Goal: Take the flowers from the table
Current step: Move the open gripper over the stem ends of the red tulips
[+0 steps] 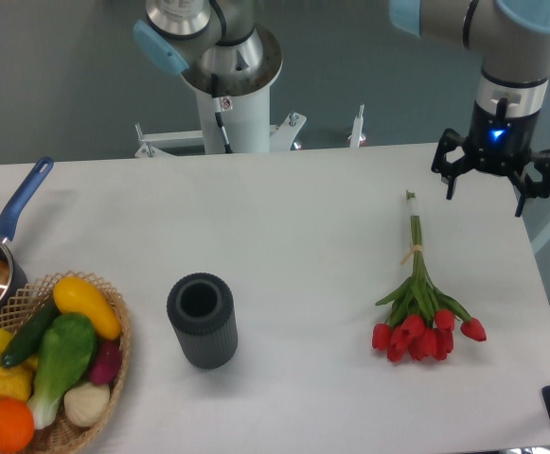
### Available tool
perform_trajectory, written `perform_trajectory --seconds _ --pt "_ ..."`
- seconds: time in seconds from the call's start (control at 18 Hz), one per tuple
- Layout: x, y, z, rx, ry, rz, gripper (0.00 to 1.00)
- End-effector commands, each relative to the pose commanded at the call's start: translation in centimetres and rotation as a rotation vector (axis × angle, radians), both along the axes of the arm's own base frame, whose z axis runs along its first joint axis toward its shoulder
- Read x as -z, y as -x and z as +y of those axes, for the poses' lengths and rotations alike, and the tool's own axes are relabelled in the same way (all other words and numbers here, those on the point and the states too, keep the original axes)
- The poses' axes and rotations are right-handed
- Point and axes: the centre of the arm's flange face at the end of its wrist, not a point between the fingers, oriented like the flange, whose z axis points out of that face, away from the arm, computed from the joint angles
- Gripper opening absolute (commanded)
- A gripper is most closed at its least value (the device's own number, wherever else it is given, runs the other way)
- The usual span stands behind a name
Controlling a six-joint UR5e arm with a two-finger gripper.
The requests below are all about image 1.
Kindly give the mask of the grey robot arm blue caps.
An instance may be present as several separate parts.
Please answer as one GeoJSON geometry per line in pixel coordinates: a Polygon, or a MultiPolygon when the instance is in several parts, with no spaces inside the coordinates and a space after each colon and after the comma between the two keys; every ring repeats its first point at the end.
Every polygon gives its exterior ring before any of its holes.
{"type": "MultiPolygon", "coordinates": [[[[509,179],[522,200],[548,197],[550,149],[533,150],[531,139],[550,77],[550,1],[392,1],[388,11],[403,31],[483,57],[469,133],[443,132],[433,171],[448,186],[477,170],[509,179]]],[[[207,153],[270,150],[282,55],[251,2],[150,1],[133,38],[194,90],[207,153]]]]}

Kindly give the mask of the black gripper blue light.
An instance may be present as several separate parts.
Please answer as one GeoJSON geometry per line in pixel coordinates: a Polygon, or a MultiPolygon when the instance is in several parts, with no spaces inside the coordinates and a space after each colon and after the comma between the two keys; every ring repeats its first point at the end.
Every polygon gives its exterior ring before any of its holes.
{"type": "Polygon", "coordinates": [[[468,137],[447,128],[436,147],[431,170],[447,185],[446,199],[452,199],[457,178],[474,169],[496,176],[511,175],[520,193],[517,218],[528,199],[549,198],[550,149],[531,151],[538,119],[535,112],[500,120],[474,103],[468,137]],[[540,175],[537,181],[528,173],[529,166],[540,175]]]}

